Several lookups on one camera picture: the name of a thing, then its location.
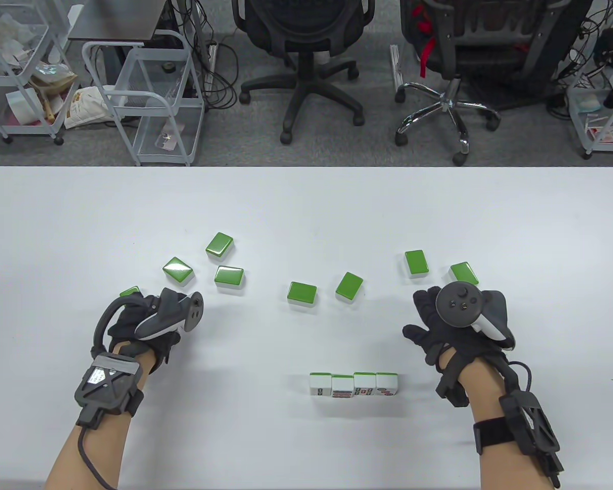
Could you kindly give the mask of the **person's left hand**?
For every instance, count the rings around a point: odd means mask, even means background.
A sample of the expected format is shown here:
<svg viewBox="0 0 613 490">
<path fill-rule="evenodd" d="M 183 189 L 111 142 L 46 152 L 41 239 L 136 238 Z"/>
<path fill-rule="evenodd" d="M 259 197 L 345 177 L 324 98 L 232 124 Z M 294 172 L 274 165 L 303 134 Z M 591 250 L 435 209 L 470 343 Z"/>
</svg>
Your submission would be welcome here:
<svg viewBox="0 0 613 490">
<path fill-rule="evenodd" d="M 136 327 L 141 322 L 147 320 L 153 314 L 152 308 L 142 307 L 138 305 L 128 304 L 122 312 L 118 315 L 118 318 L 107 331 L 107 334 L 112 338 L 109 350 L 115 352 L 116 345 L 129 341 L 133 345 L 134 351 L 137 355 L 146 352 L 153 352 L 155 356 L 155 363 L 150 369 L 150 373 L 156 371 L 162 362 L 169 361 L 169 355 L 171 348 L 179 343 L 181 336 L 178 333 L 178 327 L 175 327 L 171 331 L 167 331 L 164 334 L 158 334 L 148 340 L 139 340 L 135 334 Z"/>
</svg>

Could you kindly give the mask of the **person's right hand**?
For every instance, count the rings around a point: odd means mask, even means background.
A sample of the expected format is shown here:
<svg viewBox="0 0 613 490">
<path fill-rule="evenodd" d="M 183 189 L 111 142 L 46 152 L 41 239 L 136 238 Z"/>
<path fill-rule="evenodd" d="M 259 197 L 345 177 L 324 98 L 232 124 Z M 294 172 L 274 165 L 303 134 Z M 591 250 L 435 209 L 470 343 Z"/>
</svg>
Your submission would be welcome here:
<svg viewBox="0 0 613 490">
<path fill-rule="evenodd" d="M 436 300 L 439 293 L 438 286 L 415 291 L 412 300 L 426 328 L 405 325 L 402 329 L 403 336 L 407 340 L 421 347 L 425 353 L 426 364 L 435 366 L 437 371 L 441 372 L 444 367 L 440 363 L 440 357 L 449 349 L 454 349 L 462 357 L 473 361 L 479 357 L 514 348 L 515 340 L 510 330 L 506 331 L 505 340 L 497 341 L 477 333 L 472 327 L 454 327 L 447 324 L 437 312 Z"/>
</svg>

